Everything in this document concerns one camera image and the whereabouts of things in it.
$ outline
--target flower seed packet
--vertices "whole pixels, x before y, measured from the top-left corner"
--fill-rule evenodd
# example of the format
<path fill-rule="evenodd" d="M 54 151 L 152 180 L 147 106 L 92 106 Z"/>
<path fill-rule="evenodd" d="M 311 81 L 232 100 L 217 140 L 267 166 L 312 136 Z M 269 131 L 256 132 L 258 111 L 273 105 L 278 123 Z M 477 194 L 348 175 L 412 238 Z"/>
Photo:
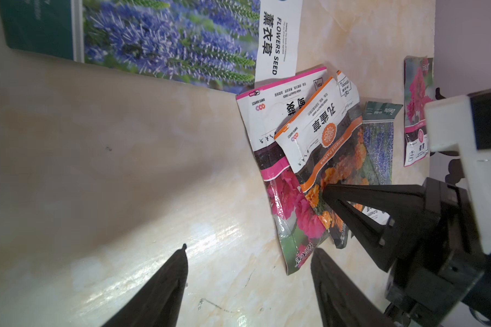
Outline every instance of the flower seed packet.
<path fill-rule="evenodd" d="M 236 101 L 271 204 L 288 275 L 328 237 L 274 137 L 327 79 L 325 67 L 238 95 Z"/>
<path fill-rule="evenodd" d="M 0 0 L 0 16 L 13 49 L 239 94 L 295 75 L 301 6 L 302 0 Z"/>
<path fill-rule="evenodd" d="M 406 137 L 404 166 L 410 166 L 429 153 L 426 103 L 435 100 L 433 58 L 411 57 L 404 60 L 404 132 Z"/>
<path fill-rule="evenodd" d="M 359 171 L 366 160 L 357 87 L 341 71 L 330 77 L 275 135 L 309 203 L 337 248 L 347 244 L 347 226 L 322 199 L 327 184 L 368 185 Z"/>
<path fill-rule="evenodd" d="M 362 116 L 364 144 L 374 167 L 378 183 L 391 185 L 393 167 L 393 122 L 402 105 L 368 101 Z"/>

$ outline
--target orange marigold flowers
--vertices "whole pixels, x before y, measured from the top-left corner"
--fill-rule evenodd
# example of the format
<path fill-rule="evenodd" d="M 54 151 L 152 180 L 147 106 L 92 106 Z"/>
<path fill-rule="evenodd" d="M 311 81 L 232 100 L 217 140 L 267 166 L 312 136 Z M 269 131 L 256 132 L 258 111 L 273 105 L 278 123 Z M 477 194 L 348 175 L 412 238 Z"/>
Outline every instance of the orange marigold flowers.
<path fill-rule="evenodd" d="M 334 224 L 338 226 L 340 232 L 343 231 L 343 221 L 336 213 L 334 214 Z"/>
<path fill-rule="evenodd" d="M 335 173 L 336 169 L 334 169 L 333 167 L 327 168 L 324 171 L 324 177 L 322 178 L 322 181 L 320 183 L 322 188 L 326 187 L 327 184 L 336 184 L 336 182 L 338 182 L 338 180 L 334 180 Z"/>
<path fill-rule="evenodd" d="M 364 143 L 364 131 L 360 127 L 360 129 L 358 130 L 358 144 L 361 144 L 361 143 Z"/>
<path fill-rule="evenodd" d="M 366 160 L 367 150 L 364 144 L 359 144 L 354 150 L 354 158 L 356 169 L 359 170 L 362 168 L 364 161 Z"/>
<path fill-rule="evenodd" d="M 318 194 L 320 193 L 320 186 L 316 184 L 312 189 L 309 190 L 309 193 L 306 194 L 306 199 L 309 201 L 309 204 L 312 208 L 316 208 L 318 206 Z"/>
<path fill-rule="evenodd" d="M 324 211 L 321 216 L 318 216 L 318 218 L 320 219 L 322 224 L 324 224 L 324 227 L 326 229 L 329 229 L 331 227 L 331 222 L 333 219 L 331 218 L 331 214 L 328 211 Z"/>

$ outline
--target beige marble surface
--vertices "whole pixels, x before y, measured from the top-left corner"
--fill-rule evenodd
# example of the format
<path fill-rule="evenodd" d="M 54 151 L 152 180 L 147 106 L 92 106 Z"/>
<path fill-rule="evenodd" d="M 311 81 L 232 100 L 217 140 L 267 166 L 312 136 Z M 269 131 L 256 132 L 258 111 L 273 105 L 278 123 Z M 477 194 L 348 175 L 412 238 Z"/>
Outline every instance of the beige marble surface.
<path fill-rule="evenodd" d="M 433 55 L 434 0 L 302 10 L 298 70 L 342 69 L 362 96 L 402 103 L 403 58 Z M 393 183 L 421 183 L 403 114 L 394 154 Z M 309 262 L 285 274 L 233 95 L 12 51 L 0 25 L 0 326 L 100 325 L 183 243 L 179 326 L 321 324 Z M 383 310 L 358 241 L 322 247 Z"/>

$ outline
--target lavender flower image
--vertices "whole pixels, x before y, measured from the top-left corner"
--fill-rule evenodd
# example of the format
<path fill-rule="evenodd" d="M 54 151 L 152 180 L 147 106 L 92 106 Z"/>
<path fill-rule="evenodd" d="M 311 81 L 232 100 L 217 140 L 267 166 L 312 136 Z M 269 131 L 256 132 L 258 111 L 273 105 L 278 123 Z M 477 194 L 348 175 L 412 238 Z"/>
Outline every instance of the lavender flower image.
<path fill-rule="evenodd" d="M 393 167 L 393 122 L 364 125 L 364 144 L 381 185 L 391 184 Z"/>
<path fill-rule="evenodd" d="M 86 62 L 241 93 L 253 88 L 259 0 L 84 0 Z"/>

